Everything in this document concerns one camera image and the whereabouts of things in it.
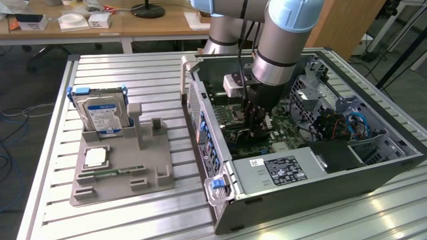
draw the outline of hard drive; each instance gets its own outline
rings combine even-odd
[[[67,96],[79,112],[84,130],[96,131],[100,138],[123,136],[123,128],[132,125],[127,112],[127,88],[91,89],[80,87]]]

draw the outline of wooden desk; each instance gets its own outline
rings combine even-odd
[[[102,4],[115,8],[131,8],[142,2],[143,0],[100,0]],[[168,0],[168,3],[191,8],[186,0]],[[44,31],[20,29],[10,31],[8,21],[15,20],[15,17],[10,16],[7,20],[0,21],[0,46],[120,42],[123,52],[131,54],[134,41],[207,39],[208,31],[194,31],[188,27],[184,12],[194,12],[194,10],[179,5],[162,4],[166,15],[156,19],[139,18],[130,11],[122,11],[111,16],[112,23],[108,29],[92,28],[62,32],[55,18],[60,17],[62,12],[71,10],[72,7],[47,6],[44,0],[31,0],[30,6],[34,12],[47,15],[54,20],[50,21]]]

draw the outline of aluminum extrusion table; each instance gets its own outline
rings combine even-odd
[[[410,132],[427,132],[335,52],[322,50]],[[72,56],[31,188],[18,239],[427,239],[427,164],[402,173],[375,192],[301,212],[238,232],[215,235],[180,104],[180,58],[196,52]],[[330,84],[350,89],[330,71]],[[68,85],[112,88],[126,84],[140,102],[142,122],[162,117],[172,154],[176,188],[72,207],[70,196],[83,123],[66,97]]]

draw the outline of hard drive label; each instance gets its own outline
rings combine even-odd
[[[87,110],[99,133],[114,134],[122,130],[120,118],[115,115],[115,104],[91,105]]]
[[[265,165],[277,186],[307,179],[302,166],[294,156],[266,160]]]

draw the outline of motherboard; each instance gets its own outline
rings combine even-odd
[[[265,139],[251,144],[241,141],[249,133],[242,104],[214,105],[215,116],[234,160],[298,149],[305,142],[311,140],[310,136],[302,136],[287,107],[289,103],[283,100],[273,109],[271,125]]]

